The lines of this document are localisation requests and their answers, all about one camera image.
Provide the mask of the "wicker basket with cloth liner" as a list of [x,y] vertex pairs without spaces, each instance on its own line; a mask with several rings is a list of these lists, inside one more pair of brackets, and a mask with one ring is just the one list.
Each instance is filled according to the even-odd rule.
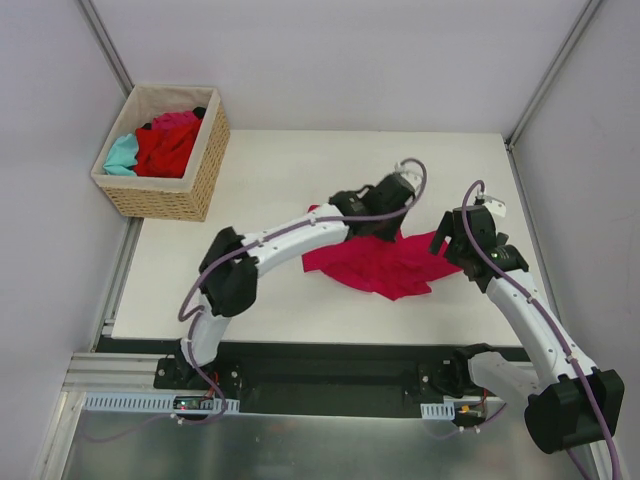
[[[104,170],[115,140],[166,112],[205,109],[181,178],[109,175]],[[202,222],[206,219],[231,136],[214,87],[138,84],[129,94],[92,167],[91,177],[125,217]]]

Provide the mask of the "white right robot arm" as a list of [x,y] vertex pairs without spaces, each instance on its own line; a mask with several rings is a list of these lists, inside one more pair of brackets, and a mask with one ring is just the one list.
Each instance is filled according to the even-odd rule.
[[526,372],[486,343],[455,349],[430,377],[444,395],[460,398],[486,389],[521,411],[544,453],[569,450],[616,433],[625,385],[602,370],[570,338],[539,296],[529,265],[490,211],[475,205],[444,213],[429,247],[443,254],[498,308],[534,370]]

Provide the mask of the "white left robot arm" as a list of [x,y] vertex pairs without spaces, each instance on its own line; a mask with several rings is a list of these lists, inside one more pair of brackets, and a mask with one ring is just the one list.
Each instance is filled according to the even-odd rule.
[[294,258],[354,238],[393,242],[424,188],[422,175],[391,173],[374,186],[340,191],[281,226],[244,235],[232,227],[218,232],[179,308],[178,320],[190,323],[175,354],[179,380],[191,389],[209,382],[225,330],[255,303],[261,277]]

